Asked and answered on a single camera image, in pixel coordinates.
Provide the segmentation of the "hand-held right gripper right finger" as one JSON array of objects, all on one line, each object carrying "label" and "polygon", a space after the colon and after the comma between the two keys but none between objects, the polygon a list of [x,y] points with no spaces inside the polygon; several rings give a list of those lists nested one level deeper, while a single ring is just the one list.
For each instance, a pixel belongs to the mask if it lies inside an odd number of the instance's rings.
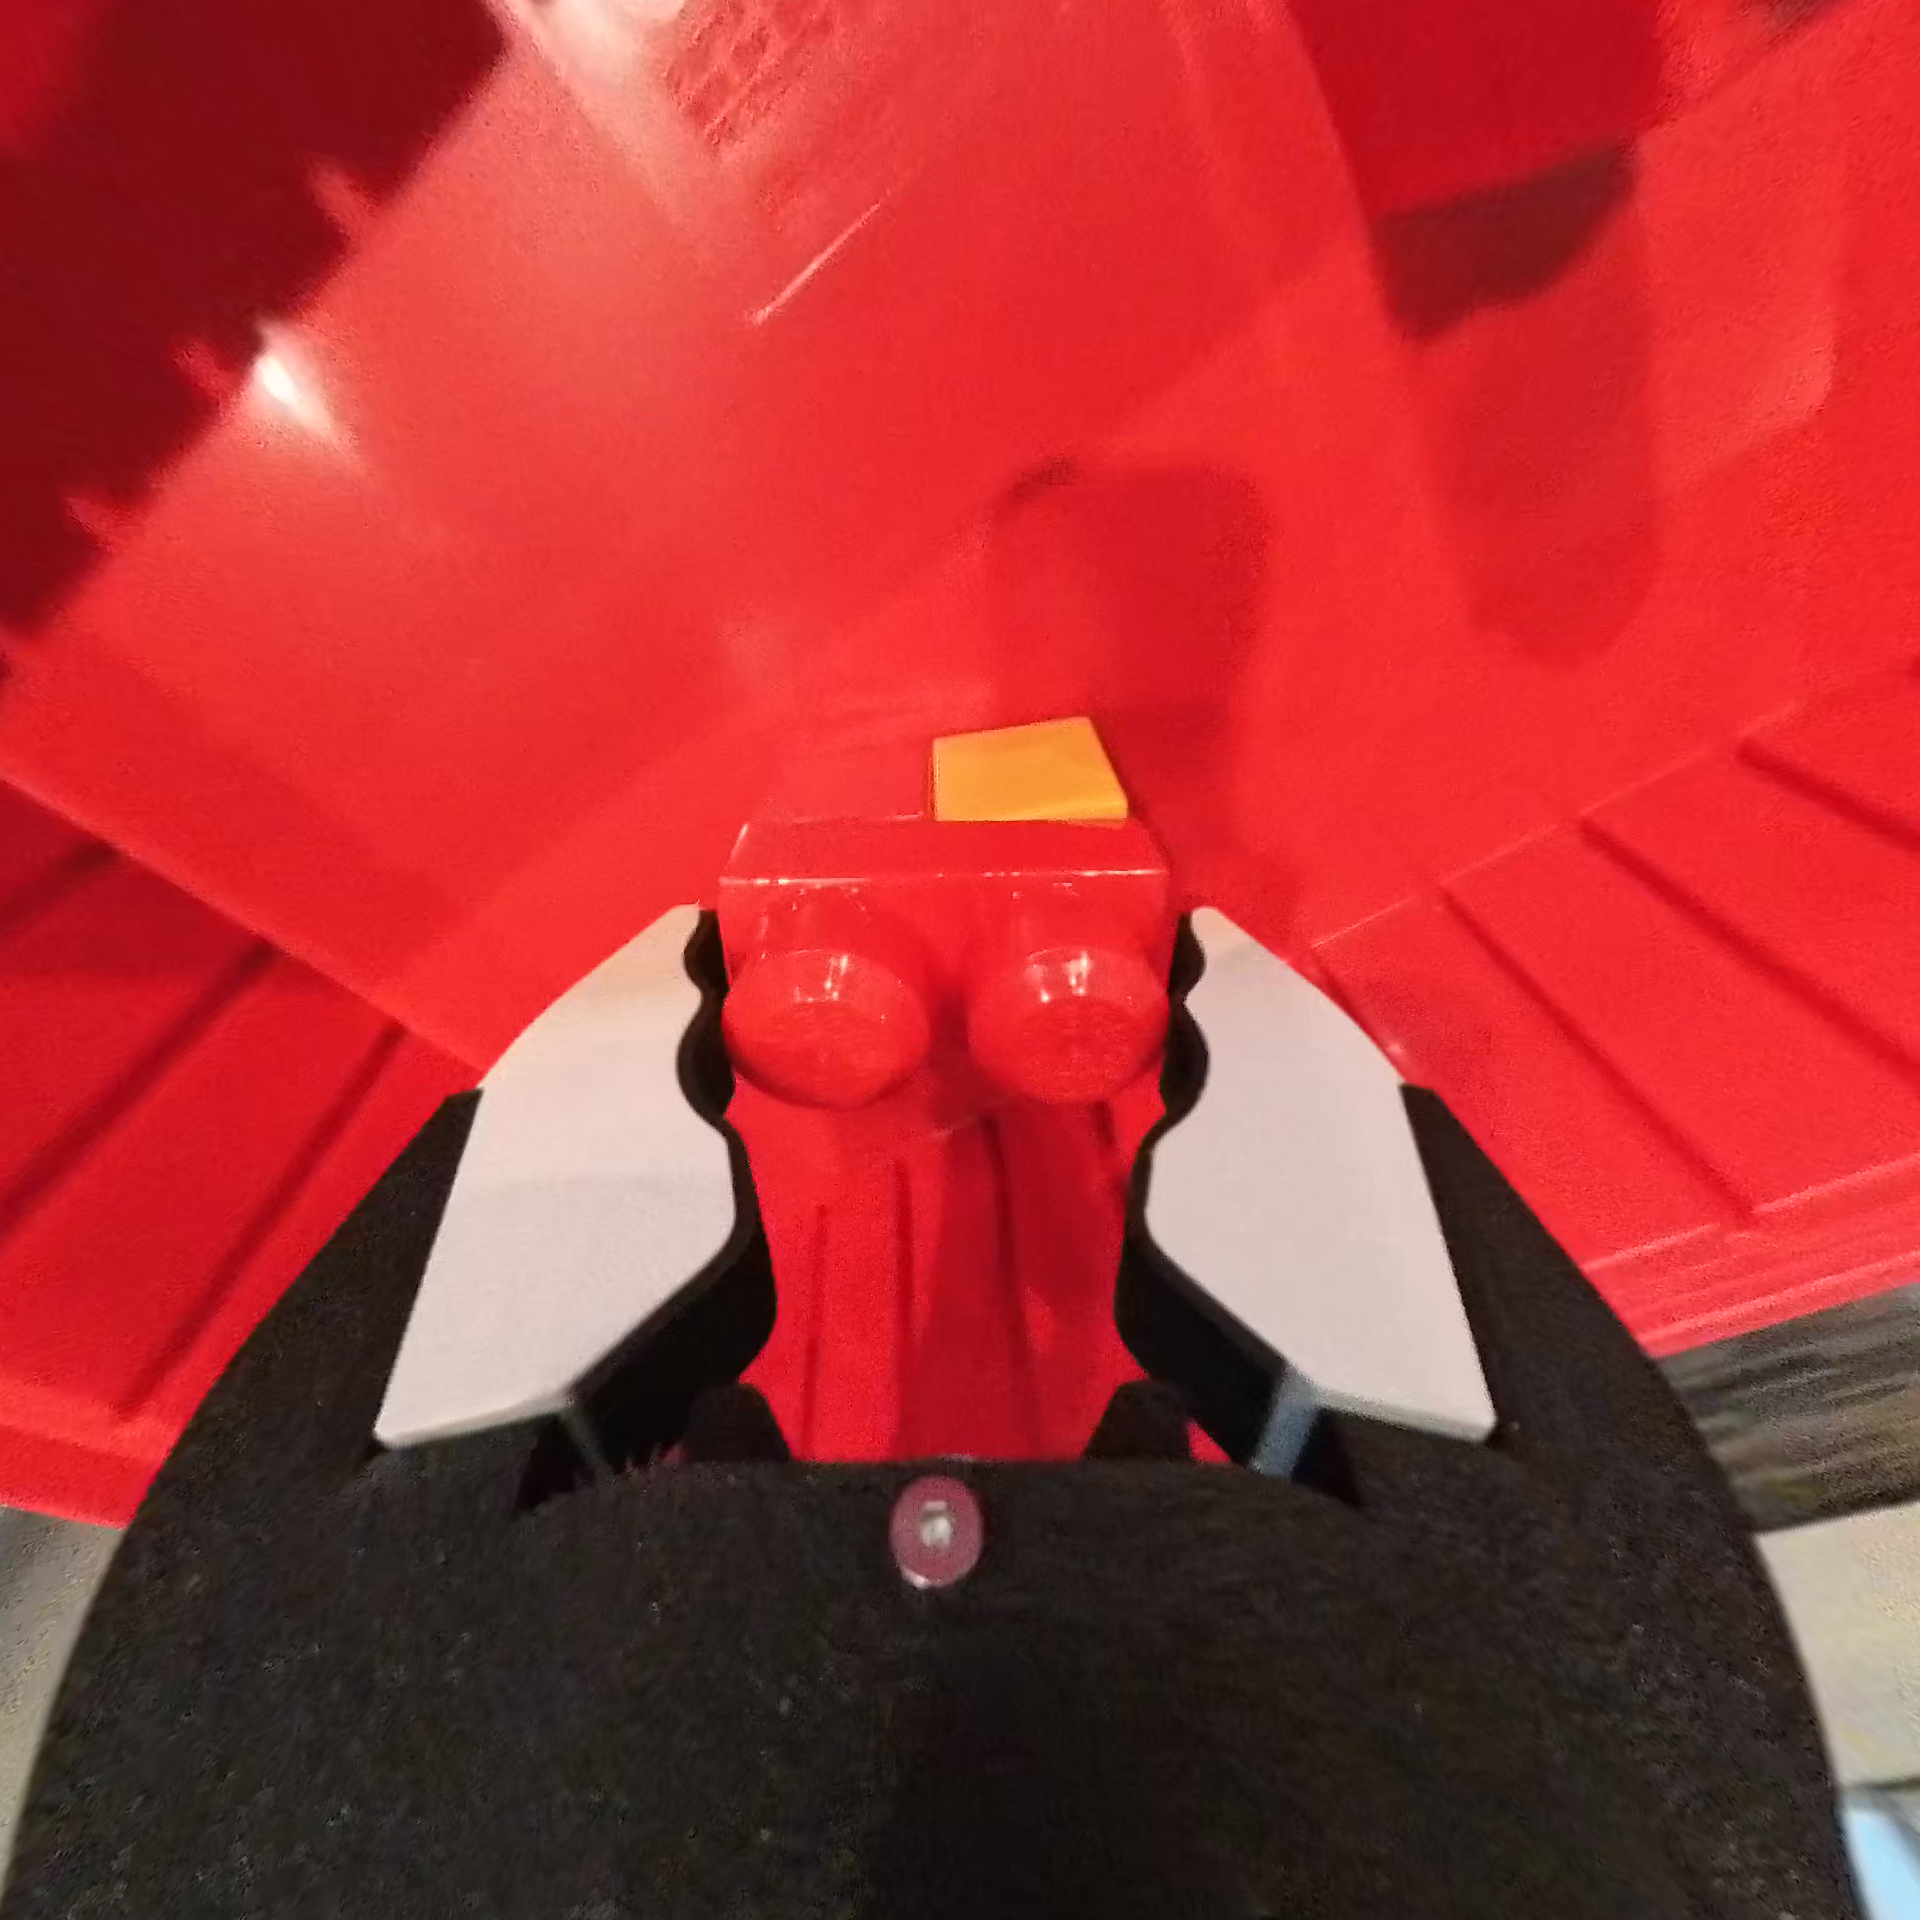
[{"label": "hand-held right gripper right finger", "polygon": [[1491,1393],[1381,1047],[1203,906],[1174,938],[1158,1090],[1115,1325],[1210,1447],[1288,1477],[1333,1416],[1482,1444]]}]

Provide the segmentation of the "red two-stud block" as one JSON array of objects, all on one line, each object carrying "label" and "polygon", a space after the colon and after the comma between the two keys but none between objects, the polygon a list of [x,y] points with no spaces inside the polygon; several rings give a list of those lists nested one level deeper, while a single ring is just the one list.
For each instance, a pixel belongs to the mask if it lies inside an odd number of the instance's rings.
[{"label": "red two-stud block", "polygon": [[751,824],[714,921],[731,1066],[790,1107],[1080,1108],[1160,1063],[1177,911],[1130,820]]}]

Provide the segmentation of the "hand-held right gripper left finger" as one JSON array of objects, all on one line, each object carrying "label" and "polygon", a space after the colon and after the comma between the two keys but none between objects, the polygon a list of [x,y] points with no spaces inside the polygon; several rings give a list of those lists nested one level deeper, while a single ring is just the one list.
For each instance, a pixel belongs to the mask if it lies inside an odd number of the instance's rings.
[{"label": "hand-held right gripper left finger", "polygon": [[587,1473],[675,1449],[777,1324],[714,914],[673,906],[482,1080],[374,1418],[411,1452],[545,1425]]}]

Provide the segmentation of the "yellow single-stud block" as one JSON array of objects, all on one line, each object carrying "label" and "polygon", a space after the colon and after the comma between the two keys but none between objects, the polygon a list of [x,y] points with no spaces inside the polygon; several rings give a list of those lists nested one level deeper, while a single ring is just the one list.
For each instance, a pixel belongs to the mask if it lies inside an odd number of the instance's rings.
[{"label": "yellow single-stud block", "polygon": [[1130,813],[1088,715],[937,736],[928,794],[941,826],[1109,826]]}]

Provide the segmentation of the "red plastic bin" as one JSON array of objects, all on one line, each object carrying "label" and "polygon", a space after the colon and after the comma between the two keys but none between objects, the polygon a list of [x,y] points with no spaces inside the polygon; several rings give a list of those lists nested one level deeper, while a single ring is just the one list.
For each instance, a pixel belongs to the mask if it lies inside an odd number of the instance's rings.
[{"label": "red plastic bin", "polygon": [[5,1505],[1058,713],[1642,1346],[1914,1282],[1914,5],[5,5]]}]

